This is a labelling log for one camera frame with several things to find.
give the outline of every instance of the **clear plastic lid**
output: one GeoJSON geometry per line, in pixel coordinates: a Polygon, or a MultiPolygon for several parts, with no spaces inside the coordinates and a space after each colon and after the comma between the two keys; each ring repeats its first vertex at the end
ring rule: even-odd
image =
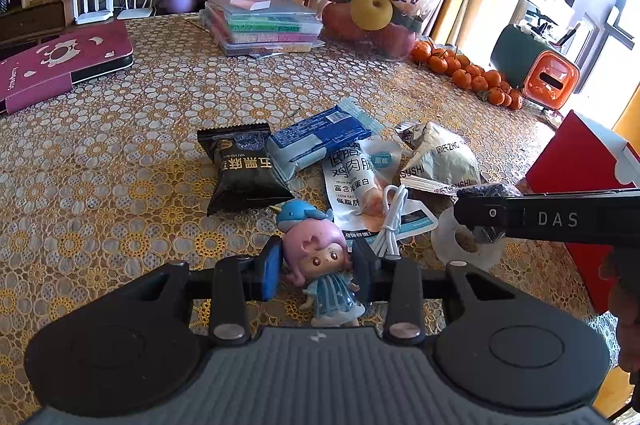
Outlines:
{"type": "Polygon", "coordinates": [[[311,8],[303,6],[295,0],[270,0],[271,5],[268,8],[249,11],[238,6],[232,6],[231,0],[206,0],[221,7],[225,14],[230,16],[273,16],[273,15],[307,15],[314,16],[316,12],[311,8]]]}

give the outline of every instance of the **stacked plastic containers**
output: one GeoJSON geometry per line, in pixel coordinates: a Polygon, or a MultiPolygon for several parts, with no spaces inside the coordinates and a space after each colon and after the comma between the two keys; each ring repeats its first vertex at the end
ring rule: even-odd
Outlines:
{"type": "Polygon", "coordinates": [[[268,8],[248,10],[232,0],[205,0],[200,22],[225,55],[306,53],[318,43],[322,23],[295,0],[265,0],[268,8]]]}

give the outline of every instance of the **black snack bag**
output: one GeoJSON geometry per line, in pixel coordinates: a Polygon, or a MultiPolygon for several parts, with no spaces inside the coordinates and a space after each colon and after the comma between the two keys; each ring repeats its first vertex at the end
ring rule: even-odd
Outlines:
{"type": "MultiPolygon", "coordinates": [[[[522,193],[507,183],[483,183],[459,188],[459,198],[519,198],[522,193]]],[[[504,230],[495,227],[475,227],[472,229],[478,243],[495,243],[504,237],[504,230]]]]}
{"type": "Polygon", "coordinates": [[[265,143],[270,135],[267,123],[198,131],[198,143],[218,168],[218,185],[207,215],[219,210],[263,208],[293,199],[267,155],[265,143]]]}

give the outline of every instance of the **orange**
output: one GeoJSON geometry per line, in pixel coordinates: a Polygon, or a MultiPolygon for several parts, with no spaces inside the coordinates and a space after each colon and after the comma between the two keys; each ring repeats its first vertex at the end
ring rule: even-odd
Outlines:
{"type": "Polygon", "coordinates": [[[486,83],[484,76],[476,76],[471,81],[471,89],[473,92],[480,92],[481,90],[489,90],[489,84],[486,83]]]}
{"type": "Polygon", "coordinates": [[[447,71],[447,61],[444,58],[432,56],[429,59],[429,68],[433,72],[443,73],[447,71]]]}
{"type": "Polygon", "coordinates": [[[424,40],[418,40],[411,51],[411,59],[416,64],[427,64],[431,58],[431,45],[424,40]]]}
{"type": "Polygon", "coordinates": [[[453,56],[453,53],[451,53],[449,50],[446,50],[444,48],[437,48],[431,52],[431,55],[439,56],[440,58],[447,58],[448,56],[453,56]]]}
{"type": "Polygon", "coordinates": [[[460,65],[462,66],[462,69],[466,69],[468,68],[468,66],[471,65],[471,60],[466,58],[465,55],[458,54],[456,55],[456,58],[460,61],[460,65]]]}
{"type": "Polygon", "coordinates": [[[445,58],[445,61],[447,63],[447,74],[449,76],[453,76],[453,73],[462,67],[460,61],[453,56],[448,56],[445,58]]]}
{"type": "Polygon", "coordinates": [[[486,99],[492,105],[500,105],[504,101],[504,91],[499,87],[492,87],[486,99]]]}
{"type": "Polygon", "coordinates": [[[515,89],[511,89],[509,95],[511,97],[511,105],[509,108],[513,110],[522,108],[522,95],[515,89]]]}
{"type": "Polygon", "coordinates": [[[471,75],[468,72],[463,71],[463,69],[459,69],[454,72],[451,79],[460,89],[468,89],[471,87],[471,75]]]}
{"type": "Polygon", "coordinates": [[[470,66],[466,66],[465,71],[471,75],[471,78],[482,74],[480,72],[480,68],[478,66],[474,66],[471,64],[470,66]]]}
{"type": "Polygon", "coordinates": [[[486,79],[486,83],[489,84],[489,87],[498,87],[500,82],[502,81],[500,77],[500,73],[498,71],[492,70],[487,71],[482,74],[486,79]]]}

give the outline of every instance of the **blue narwhal figurine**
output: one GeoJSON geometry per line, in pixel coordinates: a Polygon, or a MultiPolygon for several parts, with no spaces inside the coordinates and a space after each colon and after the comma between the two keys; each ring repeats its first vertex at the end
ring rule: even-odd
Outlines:
{"type": "Polygon", "coordinates": [[[332,209],[326,211],[318,210],[314,205],[303,199],[291,199],[282,206],[270,206],[276,215],[276,224],[278,230],[287,233],[292,227],[305,219],[329,219],[334,220],[334,212],[332,209]]]}

